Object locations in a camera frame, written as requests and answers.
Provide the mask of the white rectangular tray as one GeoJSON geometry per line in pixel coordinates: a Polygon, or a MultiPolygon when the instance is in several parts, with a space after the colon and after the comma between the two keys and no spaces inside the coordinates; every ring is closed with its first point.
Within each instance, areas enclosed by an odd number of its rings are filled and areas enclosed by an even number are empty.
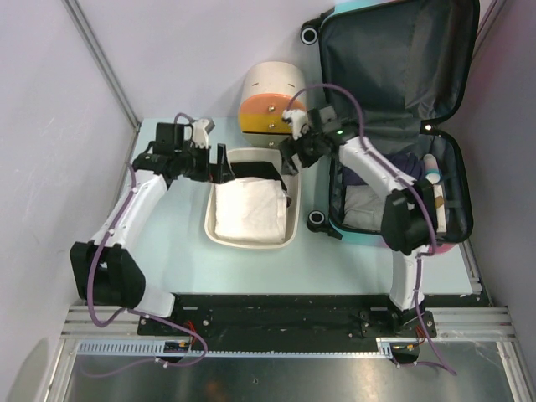
{"type": "Polygon", "coordinates": [[[222,245],[277,249],[296,236],[301,206],[301,176],[281,171],[280,153],[267,148],[228,152],[236,179],[215,184],[209,193],[204,228],[222,245]]]}

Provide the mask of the grey garment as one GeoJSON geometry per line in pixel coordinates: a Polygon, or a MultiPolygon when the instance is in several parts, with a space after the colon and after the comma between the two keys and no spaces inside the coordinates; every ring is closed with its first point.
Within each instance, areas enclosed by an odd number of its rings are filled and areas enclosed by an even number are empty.
{"type": "Polygon", "coordinates": [[[384,201],[367,185],[347,186],[343,224],[353,229],[380,231],[384,201]]]}

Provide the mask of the cream round drawer cabinet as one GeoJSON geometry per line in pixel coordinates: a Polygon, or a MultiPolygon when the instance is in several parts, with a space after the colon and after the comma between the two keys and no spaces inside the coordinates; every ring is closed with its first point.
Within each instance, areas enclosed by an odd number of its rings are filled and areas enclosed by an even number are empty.
{"type": "Polygon", "coordinates": [[[244,78],[238,110],[245,140],[253,147],[273,148],[291,135],[281,115],[289,104],[306,109],[306,95],[291,99],[304,87],[304,74],[293,64],[268,61],[251,67],[244,78]]]}

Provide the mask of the black garment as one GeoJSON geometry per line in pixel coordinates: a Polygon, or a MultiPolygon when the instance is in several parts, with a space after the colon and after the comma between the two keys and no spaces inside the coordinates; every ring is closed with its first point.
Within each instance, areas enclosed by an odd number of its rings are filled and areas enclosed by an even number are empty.
{"type": "Polygon", "coordinates": [[[272,162],[232,162],[234,188],[241,192],[248,204],[270,209],[288,209],[292,198],[282,175],[272,162]]]}

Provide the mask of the navy garment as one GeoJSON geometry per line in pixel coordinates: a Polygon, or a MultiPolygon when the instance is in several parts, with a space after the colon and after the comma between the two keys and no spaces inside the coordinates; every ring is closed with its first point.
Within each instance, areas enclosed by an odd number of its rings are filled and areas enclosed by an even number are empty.
{"type": "MultiPolygon", "coordinates": [[[[385,155],[386,159],[403,173],[420,180],[425,176],[425,164],[413,152],[385,155]]],[[[348,167],[342,167],[344,186],[362,186],[366,182],[348,167]]]]}

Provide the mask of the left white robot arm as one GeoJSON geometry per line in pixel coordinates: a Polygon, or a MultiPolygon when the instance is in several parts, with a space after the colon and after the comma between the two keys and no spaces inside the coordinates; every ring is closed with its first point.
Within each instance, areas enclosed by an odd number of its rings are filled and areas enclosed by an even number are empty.
{"type": "Polygon", "coordinates": [[[75,284],[89,310],[116,306],[156,316],[155,323],[166,334],[183,329],[185,315],[174,307],[174,295],[147,281],[131,249],[175,180],[221,184],[235,179],[224,144],[217,146],[216,162],[210,161],[209,133],[214,127],[209,118],[183,113],[172,123],[158,123],[154,140],[128,164],[130,182],[105,223],[90,240],[72,245],[75,284]]]}

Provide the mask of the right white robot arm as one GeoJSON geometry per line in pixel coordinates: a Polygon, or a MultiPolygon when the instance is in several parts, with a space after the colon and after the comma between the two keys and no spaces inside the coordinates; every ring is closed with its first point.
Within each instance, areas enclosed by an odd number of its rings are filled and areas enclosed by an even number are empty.
{"type": "Polygon", "coordinates": [[[321,157],[337,159],[354,171],[384,204],[380,234],[393,252],[393,279],[387,328],[405,336],[424,308],[422,260],[437,249],[434,186],[396,168],[364,134],[363,118],[341,120],[331,106],[303,111],[287,108],[281,119],[291,136],[280,146],[281,167],[295,175],[321,157]]]}

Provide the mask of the white towel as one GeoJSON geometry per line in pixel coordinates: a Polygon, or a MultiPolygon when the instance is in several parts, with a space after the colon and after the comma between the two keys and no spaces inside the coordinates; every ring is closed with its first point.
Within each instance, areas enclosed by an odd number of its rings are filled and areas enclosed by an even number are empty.
{"type": "Polygon", "coordinates": [[[287,209],[248,204],[231,182],[215,186],[215,234],[225,240],[281,243],[287,209]]]}

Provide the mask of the white tube pink band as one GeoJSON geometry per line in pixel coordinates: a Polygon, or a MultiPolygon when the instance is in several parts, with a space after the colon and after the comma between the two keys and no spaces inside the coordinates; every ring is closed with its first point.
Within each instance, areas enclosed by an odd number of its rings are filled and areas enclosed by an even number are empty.
{"type": "Polygon", "coordinates": [[[425,166],[425,178],[432,184],[438,184],[441,181],[441,171],[439,169],[436,157],[430,153],[423,156],[425,166]]]}

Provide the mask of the pink and teal kids suitcase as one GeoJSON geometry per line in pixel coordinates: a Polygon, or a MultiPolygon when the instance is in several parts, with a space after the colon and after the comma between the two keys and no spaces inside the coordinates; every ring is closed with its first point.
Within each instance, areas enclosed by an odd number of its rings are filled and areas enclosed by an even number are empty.
{"type": "Polygon", "coordinates": [[[440,124],[461,105],[477,37],[476,1],[352,1],[301,26],[319,49],[325,96],[338,116],[364,117],[384,155],[432,155],[445,198],[445,253],[473,229],[461,149],[440,124]]]}

